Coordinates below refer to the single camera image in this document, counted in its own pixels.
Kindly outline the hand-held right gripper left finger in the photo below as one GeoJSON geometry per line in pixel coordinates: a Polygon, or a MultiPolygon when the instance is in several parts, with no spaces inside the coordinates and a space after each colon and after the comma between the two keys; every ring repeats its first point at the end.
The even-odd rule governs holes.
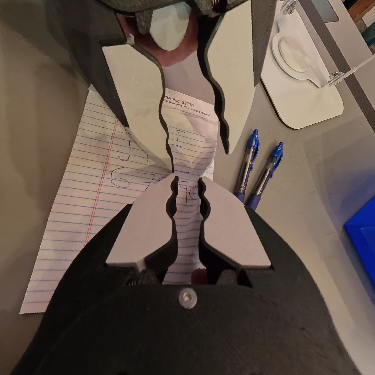
{"type": "Polygon", "coordinates": [[[167,176],[125,207],[127,215],[117,224],[107,266],[166,274],[178,252],[174,219],[178,185],[177,175],[167,176]]]}

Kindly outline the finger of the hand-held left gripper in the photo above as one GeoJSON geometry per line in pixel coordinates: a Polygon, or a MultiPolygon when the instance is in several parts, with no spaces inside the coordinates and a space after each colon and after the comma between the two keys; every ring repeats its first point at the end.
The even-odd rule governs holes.
{"type": "Polygon", "coordinates": [[[87,65],[97,92],[111,110],[126,120],[125,127],[138,146],[157,166],[173,172],[168,129],[161,109],[165,81],[158,61],[138,45],[121,44],[87,47],[87,65]]]}
{"type": "Polygon", "coordinates": [[[198,1],[198,62],[214,92],[226,154],[248,119],[270,40],[276,1],[198,1]]]}

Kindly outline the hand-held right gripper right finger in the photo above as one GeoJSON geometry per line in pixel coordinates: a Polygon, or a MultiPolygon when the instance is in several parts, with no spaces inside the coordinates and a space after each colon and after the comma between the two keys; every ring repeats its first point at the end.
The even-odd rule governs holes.
{"type": "Polygon", "coordinates": [[[207,177],[198,180],[200,214],[199,259],[208,269],[266,269],[271,261],[243,203],[207,177]]]}

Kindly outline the white lined notepad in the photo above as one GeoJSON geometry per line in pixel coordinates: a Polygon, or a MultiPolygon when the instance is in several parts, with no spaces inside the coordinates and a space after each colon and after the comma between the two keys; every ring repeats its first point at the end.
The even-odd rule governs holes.
{"type": "MultiPolygon", "coordinates": [[[[162,116],[179,176],[179,250],[164,282],[188,284],[192,272],[203,268],[198,258],[202,217],[197,182],[202,176],[213,180],[218,118],[212,104],[168,88],[162,116]]],[[[126,204],[169,174],[141,150],[90,87],[20,315],[44,313],[63,274],[89,240],[126,204]]]]}

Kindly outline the blue pen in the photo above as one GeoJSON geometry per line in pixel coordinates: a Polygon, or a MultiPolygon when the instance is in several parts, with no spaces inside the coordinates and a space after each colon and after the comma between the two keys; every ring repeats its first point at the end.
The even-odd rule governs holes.
{"type": "Polygon", "coordinates": [[[234,195],[242,203],[244,203],[249,175],[253,169],[254,162],[258,155],[259,149],[260,141],[258,136],[258,129],[255,129],[247,142],[245,156],[238,176],[237,185],[234,191],[234,195]]]}
{"type": "Polygon", "coordinates": [[[256,184],[253,191],[251,192],[248,200],[245,203],[245,207],[250,207],[253,210],[259,205],[261,196],[269,182],[272,178],[275,170],[279,167],[282,159],[283,159],[283,149],[284,143],[280,142],[274,150],[271,152],[268,162],[256,184]]]}

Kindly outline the person's left hand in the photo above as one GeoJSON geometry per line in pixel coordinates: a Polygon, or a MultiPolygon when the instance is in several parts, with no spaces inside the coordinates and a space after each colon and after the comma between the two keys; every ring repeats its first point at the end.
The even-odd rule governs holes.
{"type": "Polygon", "coordinates": [[[183,61],[198,48],[198,16],[195,12],[190,14],[189,24],[182,42],[172,51],[166,51],[159,47],[150,34],[141,34],[135,18],[119,13],[116,14],[116,17],[123,32],[126,35],[133,35],[135,44],[155,57],[163,67],[170,67],[183,61]]]}

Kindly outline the white stand base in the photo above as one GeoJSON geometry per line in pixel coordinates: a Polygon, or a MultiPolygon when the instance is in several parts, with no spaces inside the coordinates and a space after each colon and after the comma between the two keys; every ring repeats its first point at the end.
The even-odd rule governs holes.
{"type": "Polygon", "coordinates": [[[298,1],[276,1],[261,82],[281,122],[302,129],[339,116],[344,103],[298,1]]]}

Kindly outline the blue plastic bin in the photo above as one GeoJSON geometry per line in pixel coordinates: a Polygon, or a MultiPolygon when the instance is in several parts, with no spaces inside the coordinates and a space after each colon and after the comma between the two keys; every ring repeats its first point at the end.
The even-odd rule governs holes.
{"type": "Polygon", "coordinates": [[[375,197],[355,213],[344,228],[375,287],[375,197]]]}

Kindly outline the clear acrylic bracket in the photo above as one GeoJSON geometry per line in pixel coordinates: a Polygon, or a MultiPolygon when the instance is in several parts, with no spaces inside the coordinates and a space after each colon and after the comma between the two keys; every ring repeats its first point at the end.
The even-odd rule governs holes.
{"type": "Polygon", "coordinates": [[[369,63],[375,58],[375,55],[373,54],[370,58],[366,59],[364,62],[360,63],[358,66],[350,69],[347,72],[334,72],[330,75],[329,80],[322,84],[321,88],[326,88],[326,87],[333,87],[337,85],[338,83],[342,82],[345,78],[349,77],[353,73],[355,73],[357,70],[359,70],[361,67],[369,63]]]}

